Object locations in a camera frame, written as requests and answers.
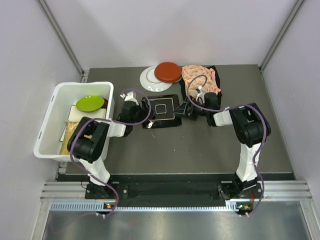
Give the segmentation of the red round plate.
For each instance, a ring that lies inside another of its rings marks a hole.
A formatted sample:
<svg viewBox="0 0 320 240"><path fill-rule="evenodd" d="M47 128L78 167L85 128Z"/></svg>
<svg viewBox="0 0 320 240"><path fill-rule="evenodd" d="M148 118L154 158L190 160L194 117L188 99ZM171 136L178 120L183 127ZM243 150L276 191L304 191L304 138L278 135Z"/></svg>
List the red round plate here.
<svg viewBox="0 0 320 240"><path fill-rule="evenodd" d="M101 108L102 108L102 109L107 109L107 108L108 108L108 103L109 103L109 102L108 102L108 100L107 100L107 99L105 99L105 98L104 98L103 100L104 100L104 103L103 103L103 105L101 106Z"/></svg>

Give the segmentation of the black square plate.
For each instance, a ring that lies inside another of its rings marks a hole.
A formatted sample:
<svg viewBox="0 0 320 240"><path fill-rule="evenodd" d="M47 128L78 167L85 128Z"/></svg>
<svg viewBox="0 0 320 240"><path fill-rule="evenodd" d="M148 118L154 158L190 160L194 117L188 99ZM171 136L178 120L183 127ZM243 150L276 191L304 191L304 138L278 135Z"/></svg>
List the black square plate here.
<svg viewBox="0 0 320 240"><path fill-rule="evenodd" d="M148 96L151 113L142 123L144 129L173 128L182 125L182 119L175 114L175 109L180 106L177 94Z"/></svg>

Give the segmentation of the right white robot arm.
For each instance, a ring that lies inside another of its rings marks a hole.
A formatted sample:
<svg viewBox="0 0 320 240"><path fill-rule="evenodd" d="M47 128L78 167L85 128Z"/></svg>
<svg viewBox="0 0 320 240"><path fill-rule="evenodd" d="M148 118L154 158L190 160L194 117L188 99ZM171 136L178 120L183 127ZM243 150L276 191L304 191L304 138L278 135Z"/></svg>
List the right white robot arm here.
<svg viewBox="0 0 320 240"><path fill-rule="evenodd" d="M233 126L240 142L233 192L237 197L245 198L257 184L260 151L271 134L271 126L256 103L220 110L221 100L222 95L214 92L201 93L196 98L188 96L174 113L191 120L206 117L211 127Z"/></svg>

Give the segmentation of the green plate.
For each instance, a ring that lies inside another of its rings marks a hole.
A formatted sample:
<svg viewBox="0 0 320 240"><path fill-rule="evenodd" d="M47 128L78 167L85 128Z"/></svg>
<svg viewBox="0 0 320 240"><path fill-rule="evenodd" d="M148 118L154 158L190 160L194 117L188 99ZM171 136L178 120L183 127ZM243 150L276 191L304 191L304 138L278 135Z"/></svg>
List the green plate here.
<svg viewBox="0 0 320 240"><path fill-rule="evenodd" d="M94 112L105 105L105 99L101 96L90 95L81 98L75 104L76 108L81 112Z"/></svg>

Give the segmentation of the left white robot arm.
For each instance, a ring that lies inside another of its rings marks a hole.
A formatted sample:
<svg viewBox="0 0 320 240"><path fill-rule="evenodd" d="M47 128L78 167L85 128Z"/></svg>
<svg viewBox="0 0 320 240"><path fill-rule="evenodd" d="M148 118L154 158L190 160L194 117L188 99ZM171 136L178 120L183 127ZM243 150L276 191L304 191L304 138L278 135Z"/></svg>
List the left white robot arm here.
<svg viewBox="0 0 320 240"><path fill-rule="evenodd" d="M109 198L114 191L113 185L108 183L111 174L102 159L107 139L127 137L133 127L148 120L151 113L147 97L143 97L141 103L125 100L117 120L83 117L70 137L67 150L71 162L86 172L102 198Z"/></svg>

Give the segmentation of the yellow woven square plate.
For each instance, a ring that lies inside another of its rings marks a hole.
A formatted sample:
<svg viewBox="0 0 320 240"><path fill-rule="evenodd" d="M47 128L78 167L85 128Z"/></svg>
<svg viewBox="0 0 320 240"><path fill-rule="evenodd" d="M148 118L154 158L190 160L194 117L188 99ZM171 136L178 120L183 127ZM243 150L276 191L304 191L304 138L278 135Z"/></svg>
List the yellow woven square plate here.
<svg viewBox="0 0 320 240"><path fill-rule="evenodd" d="M73 133L75 132L76 128L78 127L78 125L79 125L79 122L72 122L72 121L66 122L64 137L63 137L62 145L59 151L60 155L70 154L70 152L68 151L68 142L72 137Z"/></svg>

